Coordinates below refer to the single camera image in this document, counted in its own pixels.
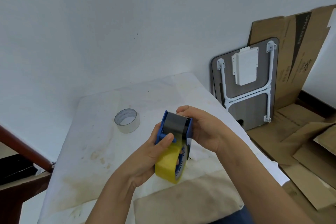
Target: right hand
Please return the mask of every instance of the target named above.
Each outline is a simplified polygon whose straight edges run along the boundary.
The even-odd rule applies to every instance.
[[[180,106],[176,113],[193,119],[193,139],[204,148],[218,152],[224,137],[233,133],[215,116],[192,106]]]

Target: yellow tape roll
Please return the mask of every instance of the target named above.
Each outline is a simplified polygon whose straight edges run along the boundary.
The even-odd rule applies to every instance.
[[[187,145],[181,139],[171,143],[155,163],[155,174],[171,183],[177,184],[182,177],[187,162]]]

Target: hand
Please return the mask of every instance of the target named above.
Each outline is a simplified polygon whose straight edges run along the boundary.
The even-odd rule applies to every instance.
[[[180,106],[176,113],[193,118],[193,139],[204,148],[217,153],[225,135],[233,133],[215,116],[192,106]]]
[[[118,168],[121,172],[127,172],[127,175],[131,179],[133,189],[141,186],[154,174],[156,160],[174,139],[173,134],[169,133],[157,145],[154,145],[160,124],[161,123],[155,125],[149,139],[133,152]]]

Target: white table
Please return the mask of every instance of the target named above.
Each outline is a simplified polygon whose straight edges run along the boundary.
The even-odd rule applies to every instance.
[[[43,203],[40,224],[81,224],[86,221],[105,182],[122,162],[148,139],[165,110],[175,112],[181,105],[203,109],[222,120],[242,138],[258,159],[283,185],[288,178],[251,141],[241,126],[201,85],[192,73],[183,73],[84,97],[66,136]],[[130,134],[114,124],[122,109],[140,114],[140,126]],[[194,141],[191,154],[200,152]],[[183,180],[223,169],[211,152],[203,149],[197,160],[189,160]],[[137,188],[133,199],[168,188],[173,184],[153,175]],[[135,223],[133,204],[126,223]]]

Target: left hand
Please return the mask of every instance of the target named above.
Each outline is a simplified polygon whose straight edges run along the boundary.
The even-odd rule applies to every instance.
[[[160,124],[155,125],[149,139],[118,168],[121,172],[126,172],[130,177],[133,189],[141,186],[154,174],[155,162],[174,139],[173,134],[169,133],[157,145],[154,145]]]

